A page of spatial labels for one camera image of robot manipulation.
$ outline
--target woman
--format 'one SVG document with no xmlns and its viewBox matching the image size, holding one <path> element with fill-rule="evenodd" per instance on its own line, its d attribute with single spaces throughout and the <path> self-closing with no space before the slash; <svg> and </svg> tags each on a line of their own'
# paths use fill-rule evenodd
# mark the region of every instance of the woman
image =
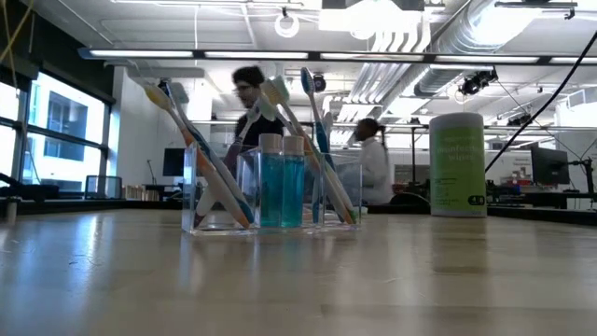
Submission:
<svg viewBox="0 0 597 336">
<path fill-rule="evenodd" d="M 382 133 L 382 142 L 375 139 Z M 387 204 L 392 199 L 392 182 L 388 149 L 385 146 L 385 126 L 377 120 L 362 119 L 356 125 L 354 136 L 361 141 L 360 162 L 363 172 L 363 201 L 366 204 Z"/>
</svg>

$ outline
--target bottle cap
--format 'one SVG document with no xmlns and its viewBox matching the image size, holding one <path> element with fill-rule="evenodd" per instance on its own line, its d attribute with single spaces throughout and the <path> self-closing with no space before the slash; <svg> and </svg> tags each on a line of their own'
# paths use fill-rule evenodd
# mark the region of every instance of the bottle cap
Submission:
<svg viewBox="0 0 597 336">
<path fill-rule="evenodd" d="M 276 133 L 260 134 L 259 149 L 261 149 L 261 153 L 280 154 L 282 151 L 282 136 Z"/>
<path fill-rule="evenodd" d="M 282 142 L 284 155 L 305 155 L 304 139 L 302 136 L 285 136 Z"/>
</svg>

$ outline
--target computer monitor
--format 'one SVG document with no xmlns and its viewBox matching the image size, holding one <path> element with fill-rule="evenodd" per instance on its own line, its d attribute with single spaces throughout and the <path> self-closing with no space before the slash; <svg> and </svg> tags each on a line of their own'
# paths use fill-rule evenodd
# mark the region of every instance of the computer monitor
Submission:
<svg viewBox="0 0 597 336">
<path fill-rule="evenodd" d="M 570 184 L 568 153 L 562 150 L 531 148 L 533 181 L 538 184 Z"/>
<path fill-rule="evenodd" d="M 164 150 L 164 176 L 183 176 L 185 171 L 185 149 L 166 148 Z"/>
</svg>

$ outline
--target white lab coat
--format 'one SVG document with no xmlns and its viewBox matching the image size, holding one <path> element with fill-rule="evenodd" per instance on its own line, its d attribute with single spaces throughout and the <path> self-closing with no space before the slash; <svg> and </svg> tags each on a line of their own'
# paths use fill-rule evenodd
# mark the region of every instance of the white lab coat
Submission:
<svg viewBox="0 0 597 336">
<path fill-rule="evenodd" d="M 394 196 L 385 148 L 374 137 L 363 141 L 359 158 L 363 171 L 363 201 L 386 204 Z"/>
</svg>

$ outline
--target clear bottle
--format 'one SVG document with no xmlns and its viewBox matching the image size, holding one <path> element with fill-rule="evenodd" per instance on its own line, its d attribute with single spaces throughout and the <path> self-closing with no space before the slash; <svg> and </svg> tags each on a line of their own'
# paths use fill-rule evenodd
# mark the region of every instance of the clear bottle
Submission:
<svg viewBox="0 0 597 336">
<path fill-rule="evenodd" d="M 280 194 L 283 187 L 284 157 L 282 136 L 263 133 L 259 136 L 259 223 L 262 228 L 279 228 L 282 214 Z"/>
<path fill-rule="evenodd" d="M 282 227 L 299 228 L 302 225 L 305 190 L 304 140 L 300 136 L 285 136 L 282 142 L 284 151 Z"/>
</svg>

